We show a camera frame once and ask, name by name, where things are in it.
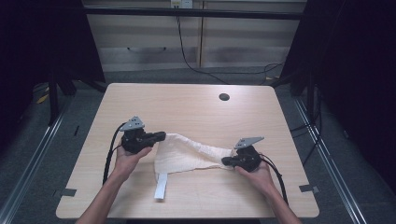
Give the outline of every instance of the light wood table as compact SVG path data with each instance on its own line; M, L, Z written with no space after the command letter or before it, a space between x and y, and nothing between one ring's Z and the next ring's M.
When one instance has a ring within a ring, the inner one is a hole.
M227 93L230 100L221 101ZM315 217L318 206L308 184L274 89L256 86L111 84L98 109L56 214L77 218L102 186L113 133L137 115L146 132L179 133L213 147L233 148L241 137L261 136L254 147L283 175L291 209L298 217ZM109 217L120 218L261 218L273 217L265 198L244 177L222 169L170 174L165 199L156 201L154 159L158 144L123 184Z

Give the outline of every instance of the person's left arm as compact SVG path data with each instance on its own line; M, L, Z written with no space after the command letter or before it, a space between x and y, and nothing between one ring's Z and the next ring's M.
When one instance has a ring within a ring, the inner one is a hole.
M143 148L137 154L131 155L123 147L117 148L116 165L101 187L90 206L85 210L77 223L105 223L111 205L114 203L121 185L128 179L139 160L151 151L151 147Z

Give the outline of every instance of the black round hole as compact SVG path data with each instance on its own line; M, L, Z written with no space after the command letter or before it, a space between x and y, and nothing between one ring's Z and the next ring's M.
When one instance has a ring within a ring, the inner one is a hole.
M230 100L230 95L228 95L227 93L222 93L219 95L219 98L222 101L228 101L228 100Z

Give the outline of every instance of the person's right arm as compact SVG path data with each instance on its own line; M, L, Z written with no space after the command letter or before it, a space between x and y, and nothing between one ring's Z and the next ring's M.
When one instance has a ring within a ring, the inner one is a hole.
M250 183L267 198L279 223L302 223L293 211L291 211L276 189L271 177L270 167L267 163L262 161L257 170L250 173L239 166L236 166L235 170L246 177Z

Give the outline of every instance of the forearm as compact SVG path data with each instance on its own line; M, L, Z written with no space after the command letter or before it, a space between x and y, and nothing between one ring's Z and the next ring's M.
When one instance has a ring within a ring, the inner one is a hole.
M267 191L263 191L262 193L268 199L269 204L271 204L279 223L302 223L293 211L291 211L275 187L269 188Z
M122 183L121 177L114 173L111 174L77 223L105 223Z

